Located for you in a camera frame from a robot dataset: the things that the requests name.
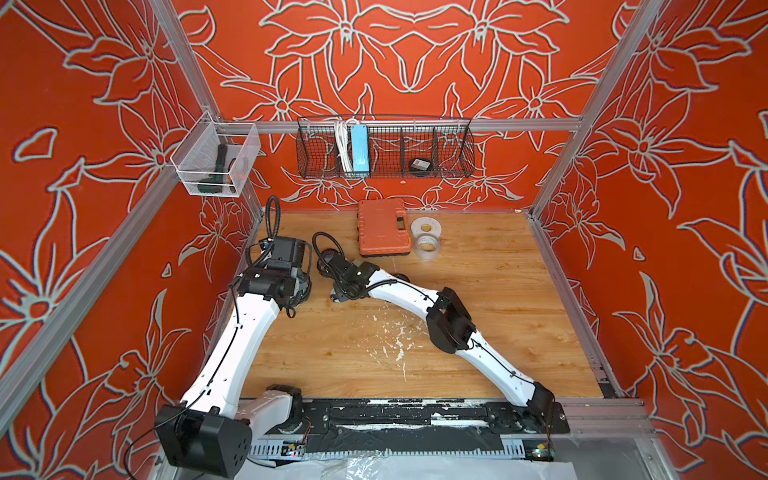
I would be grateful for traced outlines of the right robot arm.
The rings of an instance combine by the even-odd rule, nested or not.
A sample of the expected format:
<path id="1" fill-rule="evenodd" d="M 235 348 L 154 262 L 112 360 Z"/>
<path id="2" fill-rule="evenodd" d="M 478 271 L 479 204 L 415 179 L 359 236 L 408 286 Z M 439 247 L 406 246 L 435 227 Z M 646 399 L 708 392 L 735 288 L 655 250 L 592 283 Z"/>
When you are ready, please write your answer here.
<path id="1" fill-rule="evenodd" d="M 555 395 L 489 344 L 454 290 L 419 287 L 370 262 L 349 261 L 335 249 L 326 249 L 320 254 L 317 268 L 321 276 L 333 281 L 333 301 L 372 298 L 416 315 L 426 323 L 430 341 L 438 350 L 466 360 L 490 380 L 511 405 L 525 408 L 543 427 L 551 426 Z"/>

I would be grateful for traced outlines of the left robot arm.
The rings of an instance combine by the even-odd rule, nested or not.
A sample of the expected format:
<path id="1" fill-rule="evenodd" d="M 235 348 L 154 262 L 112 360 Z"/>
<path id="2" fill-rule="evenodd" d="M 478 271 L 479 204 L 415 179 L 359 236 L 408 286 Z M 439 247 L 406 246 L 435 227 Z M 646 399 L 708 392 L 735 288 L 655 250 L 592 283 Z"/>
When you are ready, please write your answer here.
<path id="1" fill-rule="evenodd" d="M 298 387 L 273 384 L 240 403 L 266 333 L 279 314 L 294 317 L 312 289 L 306 241 L 270 236 L 259 245 L 259 258 L 231 284 L 231 315 L 198 377 L 178 404 L 156 415 L 154 433 L 173 467 L 232 479 L 254 440 L 274 428 L 293 433 L 304 422 Z"/>

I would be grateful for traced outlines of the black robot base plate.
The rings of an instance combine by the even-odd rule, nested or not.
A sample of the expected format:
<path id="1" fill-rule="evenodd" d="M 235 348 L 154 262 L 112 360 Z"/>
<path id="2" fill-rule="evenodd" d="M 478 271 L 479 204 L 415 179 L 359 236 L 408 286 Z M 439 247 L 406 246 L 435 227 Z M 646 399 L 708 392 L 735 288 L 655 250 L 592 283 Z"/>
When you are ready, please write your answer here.
<path id="1" fill-rule="evenodd" d="M 251 453 L 280 461 L 448 455 L 550 461 L 570 425 L 560 404 L 542 417 L 494 399 L 316 398 L 293 429 L 271 428 Z"/>

